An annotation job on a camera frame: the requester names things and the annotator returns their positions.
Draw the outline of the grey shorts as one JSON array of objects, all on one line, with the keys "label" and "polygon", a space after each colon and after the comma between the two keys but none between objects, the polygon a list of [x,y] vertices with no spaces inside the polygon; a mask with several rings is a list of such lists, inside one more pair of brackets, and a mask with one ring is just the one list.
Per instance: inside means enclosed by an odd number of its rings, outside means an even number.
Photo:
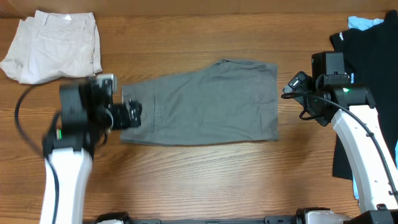
[{"label": "grey shorts", "polygon": [[278,66],[255,60],[220,60],[190,73],[122,87],[123,100],[142,105],[141,126],[122,141],[178,146],[276,141]]}]

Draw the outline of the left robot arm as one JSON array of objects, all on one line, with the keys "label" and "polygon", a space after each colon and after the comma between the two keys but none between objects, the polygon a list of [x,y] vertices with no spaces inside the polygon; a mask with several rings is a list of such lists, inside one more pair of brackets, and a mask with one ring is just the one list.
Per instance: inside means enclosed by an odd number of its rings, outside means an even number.
[{"label": "left robot arm", "polygon": [[42,140],[46,183],[41,223],[83,223],[95,148],[112,130],[141,125],[136,100],[115,104],[117,79],[98,75],[60,86],[62,108]]}]

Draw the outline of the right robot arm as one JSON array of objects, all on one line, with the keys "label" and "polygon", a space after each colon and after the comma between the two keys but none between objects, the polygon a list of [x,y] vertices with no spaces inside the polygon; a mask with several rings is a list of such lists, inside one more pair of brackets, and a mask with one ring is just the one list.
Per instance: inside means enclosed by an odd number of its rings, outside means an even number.
[{"label": "right robot arm", "polygon": [[361,211],[355,218],[302,211],[296,223],[397,223],[397,168],[380,130],[376,102],[368,87],[352,83],[343,54],[313,54],[312,75],[298,72],[281,97],[302,105],[300,119],[333,126],[356,182]]}]

